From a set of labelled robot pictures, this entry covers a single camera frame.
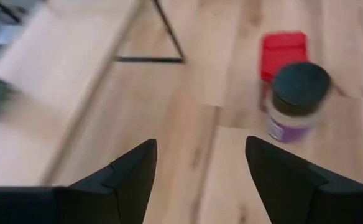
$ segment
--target table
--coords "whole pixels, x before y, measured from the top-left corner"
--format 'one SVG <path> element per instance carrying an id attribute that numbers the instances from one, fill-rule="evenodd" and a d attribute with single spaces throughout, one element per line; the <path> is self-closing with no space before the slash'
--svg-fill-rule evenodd
<path id="1" fill-rule="evenodd" d="M 53 0 L 0 55 L 0 185 L 39 185 L 67 144 L 139 0 Z"/>

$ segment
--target black jar lid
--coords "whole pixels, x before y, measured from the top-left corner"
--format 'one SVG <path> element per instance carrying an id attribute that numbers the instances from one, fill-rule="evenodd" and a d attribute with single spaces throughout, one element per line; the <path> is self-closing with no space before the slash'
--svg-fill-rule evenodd
<path id="1" fill-rule="evenodd" d="M 311 62 L 289 64 L 281 69 L 273 83 L 273 104 L 286 115 L 314 113 L 324 100 L 331 79 L 328 73 Z"/>

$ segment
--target red lid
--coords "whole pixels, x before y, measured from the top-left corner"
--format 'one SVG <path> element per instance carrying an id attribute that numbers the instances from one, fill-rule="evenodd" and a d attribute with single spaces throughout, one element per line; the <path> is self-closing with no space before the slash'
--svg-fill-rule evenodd
<path id="1" fill-rule="evenodd" d="M 306 35 L 302 32 L 266 35 L 262 42 L 261 79 L 272 82 L 283 66 L 293 62 L 308 61 L 306 43 Z"/>

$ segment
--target wooden floor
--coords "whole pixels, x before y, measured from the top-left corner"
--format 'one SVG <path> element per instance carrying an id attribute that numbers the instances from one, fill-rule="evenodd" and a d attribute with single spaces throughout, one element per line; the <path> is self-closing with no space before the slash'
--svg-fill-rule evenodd
<path id="1" fill-rule="evenodd" d="M 162 2 L 188 63 L 112 64 L 100 110 L 87 112 L 96 126 L 79 133 L 91 135 L 86 151 L 68 152 L 77 162 L 60 164 L 68 172 L 53 183 L 74 182 L 156 138 L 146 224 L 270 223 L 244 159 L 248 135 L 363 183 L 363 0 Z M 335 86 L 315 129 L 294 145 L 266 135 L 257 107 L 260 39 L 278 30 L 305 32 L 311 60 Z M 150 1 L 119 54 L 175 55 Z"/>

